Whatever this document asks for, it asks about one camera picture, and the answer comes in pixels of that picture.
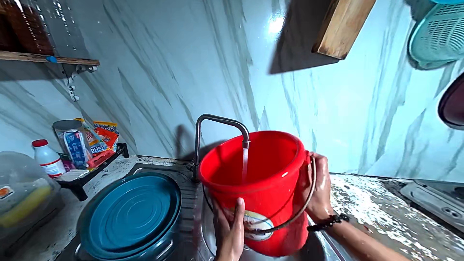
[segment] wet countertop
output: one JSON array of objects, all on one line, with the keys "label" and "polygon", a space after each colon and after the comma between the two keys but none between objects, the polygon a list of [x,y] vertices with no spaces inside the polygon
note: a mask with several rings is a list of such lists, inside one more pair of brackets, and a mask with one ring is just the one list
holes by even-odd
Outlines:
[{"label": "wet countertop", "polygon": [[[158,157],[119,156],[84,189],[89,198],[79,202],[68,190],[61,194],[65,208],[40,228],[11,259],[53,261],[76,235],[79,214],[101,189],[124,177],[136,163],[164,166],[187,165],[186,161]],[[349,174],[333,174],[332,204],[338,213],[352,217],[352,223],[365,233],[417,261],[464,260],[464,240],[436,222],[397,193],[409,182]]]}]

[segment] brown container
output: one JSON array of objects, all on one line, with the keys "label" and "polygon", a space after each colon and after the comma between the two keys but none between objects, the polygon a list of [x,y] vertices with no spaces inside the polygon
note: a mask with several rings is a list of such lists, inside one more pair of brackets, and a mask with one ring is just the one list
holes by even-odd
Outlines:
[{"label": "brown container", "polygon": [[53,47],[40,19],[39,12],[32,6],[13,0],[1,0],[6,18],[24,50],[29,53],[54,55]]},{"label": "brown container", "polygon": [[22,47],[18,37],[11,28],[6,11],[0,4],[0,51],[21,52]]}]

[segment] hand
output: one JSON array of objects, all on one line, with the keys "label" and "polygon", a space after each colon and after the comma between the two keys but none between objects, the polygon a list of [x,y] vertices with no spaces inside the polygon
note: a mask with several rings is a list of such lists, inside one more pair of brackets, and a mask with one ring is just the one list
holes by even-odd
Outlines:
[{"label": "hand", "polygon": [[328,219],[330,215],[334,214],[334,210],[330,204],[329,167],[325,156],[309,151],[306,151],[306,154],[306,161],[309,162],[309,168],[307,168],[307,166],[303,166],[300,169],[298,187],[295,193],[301,194],[300,198],[303,203],[308,198],[312,182],[312,164],[310,163],[310,156],[313,156],[316,160],[316,188],[309,205],[306,207],[306,212],[315,223],[318,223],[319,221]]},{"label": "hand", "polygon": [[238,261],[243,252],[243,216],[245,201],[239,197],[235,204],[234,221],[229,225],[221,206],[213,199],[214,232],[216,234],[215,261]]}]

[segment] jar lid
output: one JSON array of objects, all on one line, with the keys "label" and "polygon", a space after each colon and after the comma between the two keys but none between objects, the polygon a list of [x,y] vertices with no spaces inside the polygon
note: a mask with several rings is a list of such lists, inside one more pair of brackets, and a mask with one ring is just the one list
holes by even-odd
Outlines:
[{"label": "jar lid", "polygon": [[32,142],[32,146],[34,147],[42,147],[48,145],[48,141],[46,139],[35,140]]},{"label": "jar lid", "polygon": [[53,124],[53,128],[58,131],[77,130],[80,127],[82,127],[82,122],[78,120],[62,120]]}]

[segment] yellow sponge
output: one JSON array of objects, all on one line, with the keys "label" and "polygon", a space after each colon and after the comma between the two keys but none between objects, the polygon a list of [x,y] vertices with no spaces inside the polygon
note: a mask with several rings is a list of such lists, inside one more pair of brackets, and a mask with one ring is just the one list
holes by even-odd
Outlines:
[{"label": "yellow sponge", "polygon": [[41,186],[29,194],[10,211],[0,216],[0,225],[9,228],[29,216],[52,193],[49,185]]}]

